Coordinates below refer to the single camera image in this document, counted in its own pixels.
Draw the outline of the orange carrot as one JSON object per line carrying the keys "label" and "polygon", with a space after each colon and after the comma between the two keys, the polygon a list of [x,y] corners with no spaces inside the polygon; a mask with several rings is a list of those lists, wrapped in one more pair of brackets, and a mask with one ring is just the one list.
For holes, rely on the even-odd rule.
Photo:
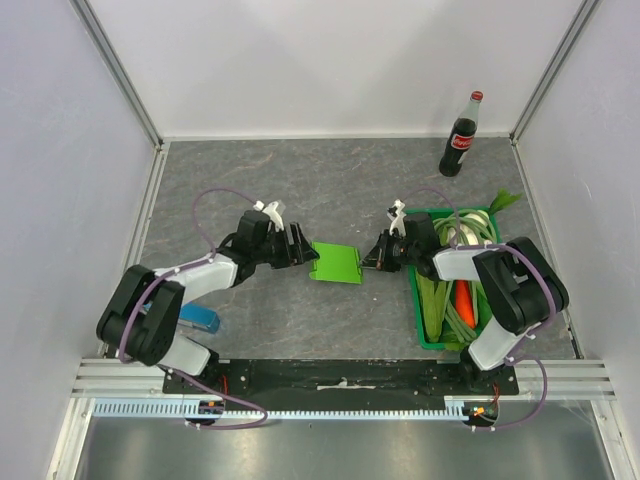
{"label": "orange carrot", "polygon": [[455,310],[461,320],[471,329],[476,328],[474,304],[469,283],[464,280],[455,282]]}

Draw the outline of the green paper box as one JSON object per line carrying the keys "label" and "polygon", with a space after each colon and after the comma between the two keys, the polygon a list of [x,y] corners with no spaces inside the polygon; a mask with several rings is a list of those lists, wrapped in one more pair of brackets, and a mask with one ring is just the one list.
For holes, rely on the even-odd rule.
{"label": "green paper box", "polygon": [[314,281],[361,285],[363,281],[357,247],[313,242],[319,258],[312,261],[309,277]]}

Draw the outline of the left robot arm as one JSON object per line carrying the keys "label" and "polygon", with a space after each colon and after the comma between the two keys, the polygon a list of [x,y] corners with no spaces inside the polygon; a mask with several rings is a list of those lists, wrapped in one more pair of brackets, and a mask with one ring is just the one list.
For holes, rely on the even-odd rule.
{"label": "left robot arm", "polygon": [[184,372],[185,382],[208,393],[219,382],[214,352],[179,334],[184,305],[214,291],[234,288],[267,264],[273,269],[320,258],[298,223],[285,225],[278,213],[247,210],[235,232],[214,252],[164,269],[128,268],[105,310],[96,335],[116,348],[123,362]]}

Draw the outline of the green plastic tray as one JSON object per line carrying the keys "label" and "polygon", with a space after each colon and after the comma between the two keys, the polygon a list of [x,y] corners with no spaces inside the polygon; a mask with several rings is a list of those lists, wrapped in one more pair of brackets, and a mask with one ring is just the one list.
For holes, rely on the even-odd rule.
{"label": "green plastic tray", "polygon": [[[462,242],[467,245],[501,240],[495,215],[488,207],[459,211]],[[409,269],[419,343],[426,350],[460,351],[482,332],[492,317],[478,281],[432,281]]]}

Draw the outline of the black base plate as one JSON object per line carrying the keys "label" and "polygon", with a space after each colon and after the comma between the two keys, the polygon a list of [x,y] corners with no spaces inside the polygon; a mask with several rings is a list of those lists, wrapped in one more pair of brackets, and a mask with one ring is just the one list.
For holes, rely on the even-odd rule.
{"label": "black base plate", "polygon": [[196,380],[267,410],[436,409],[446,396],[519,393],[515,370],[470,374],[436,360],[232,359]]}

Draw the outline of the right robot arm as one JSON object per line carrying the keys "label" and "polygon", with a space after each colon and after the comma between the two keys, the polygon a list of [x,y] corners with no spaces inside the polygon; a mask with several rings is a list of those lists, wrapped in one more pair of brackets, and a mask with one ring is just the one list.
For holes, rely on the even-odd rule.
{"label": "right robot arm", "polygon": [[396,212],[390,218],[391,226],[379,235],[362,267],[397,272],[411,266],[434,282],[478,282],[485,293],[492,317],[463,350],[457,371],[460,386],[469,393],[489,387],[493,370],[515,362],[523,339],[569,305],[565,285],[527,237],[464,245],[456,238],[440,238],[427,212]]}

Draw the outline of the green long beans bundle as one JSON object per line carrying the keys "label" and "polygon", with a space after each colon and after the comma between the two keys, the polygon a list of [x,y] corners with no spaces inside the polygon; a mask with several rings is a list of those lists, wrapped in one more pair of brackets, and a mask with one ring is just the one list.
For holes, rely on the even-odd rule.
{"label": "green long beans bundle", "polygon": [[[454,238],[459,244],[488,244],[498,239],[489,213],[465,209],[460,222],[451,214],[436,221],[436,233],[443,244]],[[492,317],[486,294],[475,281],[432,281],[418,275],[421,321],[428,345],[460,351],[475,340]]]}

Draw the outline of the cola glass bottle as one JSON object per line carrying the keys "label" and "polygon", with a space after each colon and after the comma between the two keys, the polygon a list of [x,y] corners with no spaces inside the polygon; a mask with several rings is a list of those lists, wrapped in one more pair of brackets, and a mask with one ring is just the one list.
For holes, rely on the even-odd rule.
{"label": "cola glass bottle", "polygon": [[454,177],[460,172],[464,157],[475,138],[483,98],[484,94],[481,91],[473,91],[467,105],[455,120],[439,162],[442,175]]}

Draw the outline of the blue small box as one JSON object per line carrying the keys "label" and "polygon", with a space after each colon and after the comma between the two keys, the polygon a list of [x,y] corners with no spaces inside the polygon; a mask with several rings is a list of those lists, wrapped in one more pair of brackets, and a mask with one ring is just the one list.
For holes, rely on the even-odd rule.
{"label": "blue small box", "polygon": [[220,318],[214,310],[188,303],[180,310],[178,324],[214,335],[219,330]]}

